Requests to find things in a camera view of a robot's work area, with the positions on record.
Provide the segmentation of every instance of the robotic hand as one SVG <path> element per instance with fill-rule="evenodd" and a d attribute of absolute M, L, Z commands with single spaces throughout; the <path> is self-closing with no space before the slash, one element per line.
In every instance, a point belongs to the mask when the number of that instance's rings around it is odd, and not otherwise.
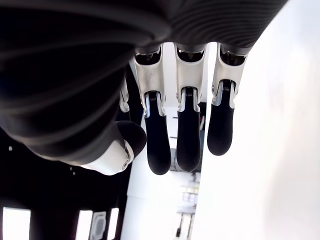
<path fill-rule="evenodd" d="M 0 0 L 0 127 L 36 155 L 113 175 L 147 142 L 150 169 L 171 164 L 164 42 L 175 43 L 177 162 L 200 161 L 206 44 L 217 42 L 207 145 L 225 154 L 250 49 L 287 0 Z M 130 122 L 125 68 L 134 61 L 144 130 Z M 126 121 L 115 122 L 120 109 Z"/>

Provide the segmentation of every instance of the white wall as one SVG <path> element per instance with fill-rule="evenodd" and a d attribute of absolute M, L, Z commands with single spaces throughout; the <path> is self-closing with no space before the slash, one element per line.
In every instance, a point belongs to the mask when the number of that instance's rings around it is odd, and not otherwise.
<path fill-rule="evenodd" d="M 320 239 L 319 9 L 290 0 L 250 52 L 232 146 L 204 148 L 193 240 Z"/>

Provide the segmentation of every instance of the black fingertip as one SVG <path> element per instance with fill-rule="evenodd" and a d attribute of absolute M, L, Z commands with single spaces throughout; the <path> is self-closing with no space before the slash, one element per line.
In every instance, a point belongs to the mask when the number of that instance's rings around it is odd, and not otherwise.
<path fill-rule="evenodd" d="M 133 150 L 134 158 L 144 149 L 147 136 L 141 126 L 132 121 L 117 121 L 116 125 L 124 140 Z"/>
<path fill-rule="evenodd" d="M 152 112 L 148 118 L 145 118 L 145 126 L 149 167 L 154 174 L 164 175 L 169 171 L 171 165 L 167 117 Z"/>
<path fill-rule="evenodd" d="M 229 104 L 211 105 L 207 145 L 213 155 L 222 156 L 229 150 L 233 137 L 233 118 L 234 108 Z"/>
<path fill-rule="evenodd" d="M 200 112 L 186 108 L 178 112 L 178 135 L 176 144 L 176 160 L 179 167 L 187 172 L 197 168 L 200 162 Z"/>

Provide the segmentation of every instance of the black finger pad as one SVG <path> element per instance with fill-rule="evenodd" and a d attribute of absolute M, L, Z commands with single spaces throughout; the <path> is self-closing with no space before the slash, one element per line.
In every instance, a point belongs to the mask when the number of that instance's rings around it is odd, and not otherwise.
<path fill-rule="evenodd" d="M 132 121 L 117 121 L 116 125 L 124 140 L 133 150 L 134 158 L 144 149 L 147 136 L 141 126 Z"/>
<path fill-rule="evenodd" d="M 234 109 L 223 105 L 211 105 L 207 145 L 215 156 L 224 155 L 230 148 L 233 135 Z"/>
<path fill-rule="evenodd" d="M 156 175 L 166 174 L 171 165 L 171 150 L 167 132 L 167 117 L 152 114 L 145 118 L 147 134 L 147 157 L 151 171 Z"/>
<path fill-rule="evenodd" d="M 200 162 L 199 119 L 200 112 L 194 111 L 193 105 L 191 109 L 178 112 L 176 159 L 179 167 L 187 172 L 196 169 Z"/>

